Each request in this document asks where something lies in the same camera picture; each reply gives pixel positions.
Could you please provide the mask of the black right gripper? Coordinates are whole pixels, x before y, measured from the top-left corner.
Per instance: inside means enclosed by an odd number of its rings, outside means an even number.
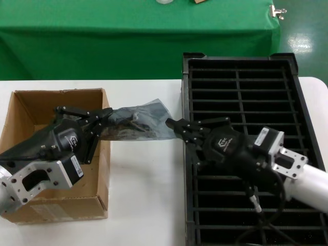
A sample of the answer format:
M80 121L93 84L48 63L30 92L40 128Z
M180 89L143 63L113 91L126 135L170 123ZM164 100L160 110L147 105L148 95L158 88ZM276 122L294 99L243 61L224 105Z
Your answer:
M195 166L207 162L267 192L281 191L278 177L269 167L268 155L258 151L246 135L226 126L230 125L229 117L196 121L168 118L166 125L184 141L187 155ZM198 132L210 134L204 140L194 134Z

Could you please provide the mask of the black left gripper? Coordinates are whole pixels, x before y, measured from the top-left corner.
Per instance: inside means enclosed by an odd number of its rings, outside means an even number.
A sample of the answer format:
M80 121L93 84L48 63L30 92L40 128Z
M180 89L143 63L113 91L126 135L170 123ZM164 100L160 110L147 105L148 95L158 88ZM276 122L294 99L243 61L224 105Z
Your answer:
M85 110L57 106L54 113L54 121L60 121L36 131L30 138L3 152L1 165L17 168L21 163L35 160L59 160L70 153L82 164L90 164L103 131L103 121L100 119L109 117L113 109Z

